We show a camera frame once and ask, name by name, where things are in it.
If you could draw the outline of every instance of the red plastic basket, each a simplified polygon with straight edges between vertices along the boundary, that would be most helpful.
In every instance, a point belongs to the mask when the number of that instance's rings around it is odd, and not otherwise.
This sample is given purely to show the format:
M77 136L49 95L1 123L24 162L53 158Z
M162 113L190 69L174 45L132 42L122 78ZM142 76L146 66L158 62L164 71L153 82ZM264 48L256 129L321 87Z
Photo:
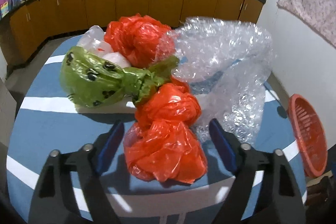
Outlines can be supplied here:
M319 177L327 165L327 143L314 108L301 95L289 98L288 114L309 177Z

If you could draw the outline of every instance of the bubble wrap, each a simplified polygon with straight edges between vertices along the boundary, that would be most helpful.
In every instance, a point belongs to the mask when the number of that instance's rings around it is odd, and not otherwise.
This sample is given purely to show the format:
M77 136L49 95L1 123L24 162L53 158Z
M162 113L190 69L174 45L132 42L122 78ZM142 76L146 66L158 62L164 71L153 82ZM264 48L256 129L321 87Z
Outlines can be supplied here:
M210 138L209 121L217 118L224 130L253 145L263 117L263 83L271 73L270 34L252 23L196 17L167 35L181 60L173 75L190 84L202 108L193 127L200 141Z

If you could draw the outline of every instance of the table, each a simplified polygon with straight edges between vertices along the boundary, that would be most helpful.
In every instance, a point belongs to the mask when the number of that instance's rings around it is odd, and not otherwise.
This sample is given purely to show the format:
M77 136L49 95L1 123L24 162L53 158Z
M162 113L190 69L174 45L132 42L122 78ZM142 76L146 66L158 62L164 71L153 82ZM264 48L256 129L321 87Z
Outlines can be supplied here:
M47 60L32 83L17 115L7 155L7 179L10 201L24 220L28 220L30 202L39 173L54 149L62 153L77 151L92 143L120 119L127 131L134 123L134 107L127 99L99 109L76 109L59 84L61 62L80 36L63 42ZM302 200L306 183L301 156L288 118L278 114L277 95L266 83L263 120L256 139L257 150L283 149L298 182ZM192 185L169 181L144 182L127 172L123 146L100 181L122 223L125 224L210 224L220 209L234 177L219 158L213 144L203 145L208 173ZM243 218L253 213L263 178L258 171ZM76 200L85 218L91 219L80 190L77 174L72 173Z

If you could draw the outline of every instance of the green plastic bag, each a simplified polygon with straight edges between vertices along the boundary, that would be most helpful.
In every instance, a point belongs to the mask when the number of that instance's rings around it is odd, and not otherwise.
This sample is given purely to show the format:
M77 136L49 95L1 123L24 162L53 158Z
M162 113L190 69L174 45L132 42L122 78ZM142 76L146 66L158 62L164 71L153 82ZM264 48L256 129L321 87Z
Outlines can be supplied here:
M171 56L148 69L122 69L82 47L72 47L64 57L60 83L76 105L98 107L112 105L131 96L134 105L143 104L170 82L171 70L179 59Z

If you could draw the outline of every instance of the blue gripper pad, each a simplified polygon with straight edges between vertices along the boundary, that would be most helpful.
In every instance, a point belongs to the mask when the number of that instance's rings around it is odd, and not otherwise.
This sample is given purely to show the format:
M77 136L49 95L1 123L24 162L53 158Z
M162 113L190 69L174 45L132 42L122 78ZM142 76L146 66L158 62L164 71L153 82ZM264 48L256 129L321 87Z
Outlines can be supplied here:
M226 170L234 174L238 169L236 164L236 153L228 140L224 137L225 134L231 133L226 133L216 119L210 121L209 133Z
M106 133L107 140L102 145L101 150L97 151L98 155L94 164L95 171L98 175L102 175L102 173L109 169L114 155L123 139L124 131L124 123L117 122L113 125L110 131Z

